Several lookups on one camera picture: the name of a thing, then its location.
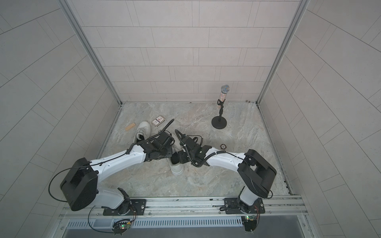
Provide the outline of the white sneaker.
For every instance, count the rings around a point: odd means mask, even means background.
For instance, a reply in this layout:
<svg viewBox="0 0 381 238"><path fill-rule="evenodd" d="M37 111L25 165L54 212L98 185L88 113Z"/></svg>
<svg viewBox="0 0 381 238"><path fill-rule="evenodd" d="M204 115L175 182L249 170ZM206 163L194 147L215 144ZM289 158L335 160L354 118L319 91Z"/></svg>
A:
<svg viewBox="0 0 381 238"><path fill-rule="evenodd" d="M138 143L148 139L151 135L151 126L147 121L143 121L139 124L134 136L134 143Z"/></svg>
<svg viewBox="0 0 381 238"><path fill-rule="evenodd" d="M171 147L172 154L167 158L167 162L170 166L170 170L173 175L178 176L184 172L184 165L180 162L180 155L176 151L176 147Z"/></svg>

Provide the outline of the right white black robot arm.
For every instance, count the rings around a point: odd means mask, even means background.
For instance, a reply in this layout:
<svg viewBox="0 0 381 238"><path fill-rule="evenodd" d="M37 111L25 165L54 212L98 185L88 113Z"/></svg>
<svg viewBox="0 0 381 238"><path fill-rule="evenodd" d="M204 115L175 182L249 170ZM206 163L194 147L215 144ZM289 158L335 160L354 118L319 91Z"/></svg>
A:
<svg viewBox="0 0 381 238"><path fill-rule="evenodd" d="M246 186L237 198L236 207L246 214L259 212L259 199L268 198L277 175L276 169L262 155L253 149L246 153L232 153L209 145L202 146L197 139L178 130L175 132L182 151L173 154L173 161L180 164L190 162L197 168L217 166L237 172Z"/></svg>

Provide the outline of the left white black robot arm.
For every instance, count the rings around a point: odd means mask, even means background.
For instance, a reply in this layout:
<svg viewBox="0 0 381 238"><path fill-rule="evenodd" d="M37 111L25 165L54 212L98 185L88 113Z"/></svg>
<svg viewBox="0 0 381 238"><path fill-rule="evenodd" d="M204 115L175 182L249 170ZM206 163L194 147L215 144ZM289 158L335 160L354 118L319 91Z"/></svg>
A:
<svg viewBox="0 0 381 238"><path fill-rule="evenodd" d="M147 140L133 143L127 150L102 159L78 159L60 184L64 201L72 211L87 206L100 206L125 215L132 210L132 201L122 189L108 189L101 182L130 166L172 156L173 136L162 131Z"/></svg>

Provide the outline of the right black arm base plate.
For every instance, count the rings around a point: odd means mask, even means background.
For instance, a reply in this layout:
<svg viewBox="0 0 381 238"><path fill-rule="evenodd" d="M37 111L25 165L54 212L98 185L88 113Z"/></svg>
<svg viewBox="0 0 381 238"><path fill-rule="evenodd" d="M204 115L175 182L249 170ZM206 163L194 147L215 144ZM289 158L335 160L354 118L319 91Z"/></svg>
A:
<svg viewBox="0 0 381 238"><path fill-rule="evenodd" d="M256 199L253 205L247 205L238 198L225 198L220 211L225 211L226 214L264 214L266 212L262 198Z"/></svg>

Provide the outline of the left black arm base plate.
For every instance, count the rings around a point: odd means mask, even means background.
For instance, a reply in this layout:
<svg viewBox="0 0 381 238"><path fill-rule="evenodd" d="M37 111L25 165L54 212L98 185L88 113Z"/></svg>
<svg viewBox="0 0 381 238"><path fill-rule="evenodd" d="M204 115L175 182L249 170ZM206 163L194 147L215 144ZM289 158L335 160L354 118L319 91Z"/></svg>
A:
<svg viewBox="0 0 381 238"><path fill-rule="evenodd" d="M116 209L103 207L103 216L141 216L144 214L146 203L146 199L131 199L124 201Z"/></svg>

